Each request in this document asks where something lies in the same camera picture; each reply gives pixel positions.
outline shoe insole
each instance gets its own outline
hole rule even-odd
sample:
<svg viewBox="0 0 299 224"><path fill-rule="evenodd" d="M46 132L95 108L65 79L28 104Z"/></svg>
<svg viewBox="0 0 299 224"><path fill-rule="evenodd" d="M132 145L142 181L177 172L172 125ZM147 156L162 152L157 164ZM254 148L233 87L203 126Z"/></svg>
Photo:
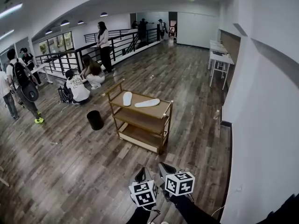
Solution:
<svg viewBox="0 0 299 224"><path fill-rule="evenodd" d="M129 91L123 94L122 100L124 106L130 106L133 94Z"/></svg>
<svg viewBox="0 0 299 224"><path fill-rule="evenodd" d="M151 100L143 101L141 103L136 103L135 107L136 108L152 107L158 105L159 103L160 103L159 99L151 99Z"/></svg>

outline neon shoe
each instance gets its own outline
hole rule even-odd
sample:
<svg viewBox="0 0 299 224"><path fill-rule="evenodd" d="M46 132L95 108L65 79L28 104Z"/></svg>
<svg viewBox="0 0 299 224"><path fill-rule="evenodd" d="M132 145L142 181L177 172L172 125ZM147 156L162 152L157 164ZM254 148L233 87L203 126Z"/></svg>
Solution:
<svg viewBox="0 0 299 224"><path fill-rule="evenodd" d="M35 123L36 123L36 124L41 124L41 123L43 123L43 118L40 117L39 119L35 119Z"/></svg>

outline wooden cart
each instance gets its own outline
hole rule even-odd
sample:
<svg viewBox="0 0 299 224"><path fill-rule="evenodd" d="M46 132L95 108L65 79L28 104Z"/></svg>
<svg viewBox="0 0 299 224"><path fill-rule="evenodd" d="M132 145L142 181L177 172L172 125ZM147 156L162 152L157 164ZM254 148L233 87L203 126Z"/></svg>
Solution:
<svg viewBox="0 0 299 224"><path fill-rule="evenodd" d="M136 108L134 106L136 103L154 98L132 92L131 105L124 106L123 95L127 90L121 86L123 81L124 79L106 93L118 137L160 154L169 137L173 100L171 102L160 100L160 104L154 107ZM112 93L118 87L120 91L112 97Z"/></svg>

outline black bag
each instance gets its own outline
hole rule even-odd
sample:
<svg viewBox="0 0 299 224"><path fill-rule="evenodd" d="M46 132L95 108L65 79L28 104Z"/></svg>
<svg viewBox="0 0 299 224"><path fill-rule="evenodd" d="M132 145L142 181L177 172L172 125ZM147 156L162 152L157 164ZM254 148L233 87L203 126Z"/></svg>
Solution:
<svg viewBox="0 0 299 224"><path fill-rule="evenodd" d="M60 102L61 103L70 103L73 100L73 96L67 89L64 87L59 87L58 88L58 94L60 97Z"/></svg>
<svg viewBox="0 0 299 224"><path fill-rule="evenodd" d="M38 90L33 82L29 79L26 72L26 68L19 62L12 65L13 67L13 80L14 84L17 84L21 87L23 95L31 102L34 102L38 99Z"/></svg>

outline cylindrical bin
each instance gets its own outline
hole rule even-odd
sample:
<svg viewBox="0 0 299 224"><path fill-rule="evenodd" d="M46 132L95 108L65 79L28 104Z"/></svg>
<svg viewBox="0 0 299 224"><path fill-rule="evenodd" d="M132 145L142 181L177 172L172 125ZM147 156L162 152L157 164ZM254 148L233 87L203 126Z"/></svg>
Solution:
<svg viewBox="0 0 299 224"><path fill-rule="evenodd" d="M100 130L104 126L100 112L97 110L90 111L87 114L87 119L93 130Z"/></svg>

